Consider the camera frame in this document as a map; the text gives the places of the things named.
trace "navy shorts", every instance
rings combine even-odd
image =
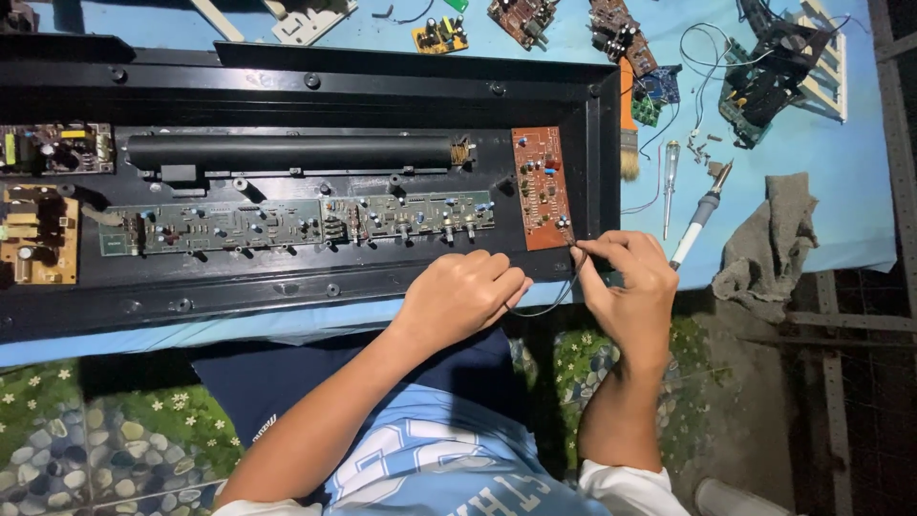
[[[248,448],[290,407],[332,376],[378,331],[291,346],[222,342],[188,350],[194,371]],[[481,331],[417,366],[406,383],[437,388],[525,425],[525,381],[514,373],[509,341],[499,327]]]

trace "black plastic housing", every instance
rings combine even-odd
[[[567,249],[525,250],[518,199],[497,185],[514,170],[511,128],[560,126],[570,218],[578,238],[620,224],[620,76],[616,66],[437,57],[393,52],[215,42],[215,51],[132,49],[114,37],[0,36],[0,124],[110,123],[116,174],[2,179],[73,183],[115,206],[188,204],[158,193],[125,163],[134,134],[468,135],[472,172],[418,174],[406,192],[490,190],[496,229],[454,246],[437,237],[404,246],[300,246],[250,258],[209,253],[100,255],[94,221],[81,220],[76,286],[0,290],[0,342],[124,329],[266,308],[402,294],[447,252],[506,252],[536,280],[571,276]],[[268,198],[382,194],[387,175],[249,180]],[[214,181],[202,202],[242,196]]]

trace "red wire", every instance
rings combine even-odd
[[[643,206],[638,206],[636,208],[622,209],[621,215],[634,215],[635,213],[639,213],[643,211],[644,209],[649,208],[653,203],[656,202],[656,199],[659,198],[659,187],[660,187],[660,183],[662,183],[662,143],[663,141],[661,141],[659,143],[659,146],[656,147],[656,195],[653,196],[653,200],[649,201],[648,203],[644,204]]]

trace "floor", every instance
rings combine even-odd
[[[657,432],[692,511],[707,476],[793,506],[779,355],[729,337],[754,323],[729,306],[673,320]],[[543,412],[532,425],[542,463],[573,483],[580,412],[619,353],[581,308],[506,330]],[[0,370],[0,516],[209,514],[243,450],[182,359],[171,350]]]

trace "person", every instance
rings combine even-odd
[[[250,445],[214,516],[687,514],[656,436],[678,275],[641,232],[610,231],[570,252],[586,306],[622,353],[580,420],[577,491],[538,463],[525,386],[494,326],[532,280],[478,250],[430,264],[370,337],[229,343],[193,360]],[[591,255],[624,287],[608,288]]]

